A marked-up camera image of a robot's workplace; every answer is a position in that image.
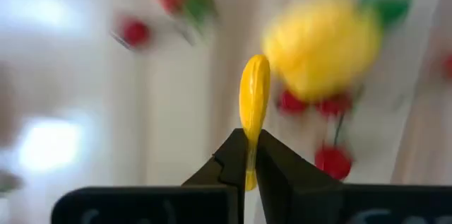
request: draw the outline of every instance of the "cherry stem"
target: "cherry stem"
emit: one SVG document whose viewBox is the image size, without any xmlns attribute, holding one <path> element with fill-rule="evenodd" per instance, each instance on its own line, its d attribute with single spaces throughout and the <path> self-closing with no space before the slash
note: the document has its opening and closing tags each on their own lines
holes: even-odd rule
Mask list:
<svg viewBox="0 0 452 224">
<path fill-rule="evenodd" d="M 345 112 L 343 114 L 341 114 L 341 116 L 339 117 L 339 122 L 336 127 L 336 131 L 334 133 L 334 141 L 333 141 L 334 146 L 338 145 L 339 133 L 340 133 L 340 129 L 342 128 L 342 124 L 344 122 L 344 117 L 345 117 Z"/>
</svg>

